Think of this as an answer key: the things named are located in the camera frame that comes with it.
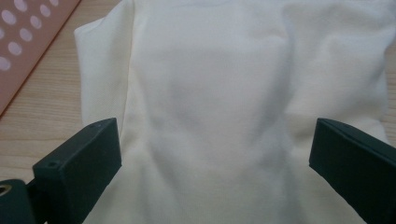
clamp jaw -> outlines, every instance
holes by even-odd
[[[396,223],[396,148],[318,119],[309,163],[368,224]]]
[[[120,167],[116,119],[95,122],[36,163],[29,184],[0,181],[1,223],[82,223]]]

wooden surface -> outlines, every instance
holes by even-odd
[[[74,30],[104,17],[119,0],[82,0],[70,20],[0,118],[0,180],[30,181],[31,167],[82,128]],[[387,53],[389,112],[384,117],[396,146],[396,44]]]

white fabric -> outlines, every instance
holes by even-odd
[[[76,30],[123,166],[86,223],[363,223],[308,167],[318,117],[386,141],[394,0],[123,0]]]

white dot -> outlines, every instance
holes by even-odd
[[[40,6],[40,12],[41,12],[41,15],[43,15],[45,17],[49,17],[50,16],[50,9],[46,5],[41,5]]]
[[[20,44],[17,44],[15,42],[10,42],[8,44],[8,50],[10,53],[12,53],[13,55],[20,55],[22,53],[22,47]]]
[[[9,70],[9,68],[11,68],[11,62],[9,61],[9,59],[0,57],[0,70],[7,71]]]
[[[6,35],[6,32],[2,28],[0,28],[0,39],[3,39],[4,36]]]
[[[24,0],[14,0],[15,7],[22,12],[27,10],[27,4]]]
[[[30,18],[30,23],[33,25],[33,27],[35,27],[36,29],[40,29],[41,28],[41,20],[37,17],[37,16],[32,16]]]
[[[49,1],[50,1],[50,3],[51,3],[53,6],[55,6],[55,7],[59,6],[59,0],[49,0]]]
[[[29,42],[33,39],[32,32],[30,32],[28,29],[25,29],[25,28],[20,29],[20,36],[21,36],[22,40],[27,41],[27,42]]]
[[[17,22],[17,18],[15,17],[15,15],[8,10],[3,10],[1,12],[1,16],[8,25],[13,25]]]

pink perforated board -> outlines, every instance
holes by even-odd
[[[0,115],[80,0],[0,0]]]

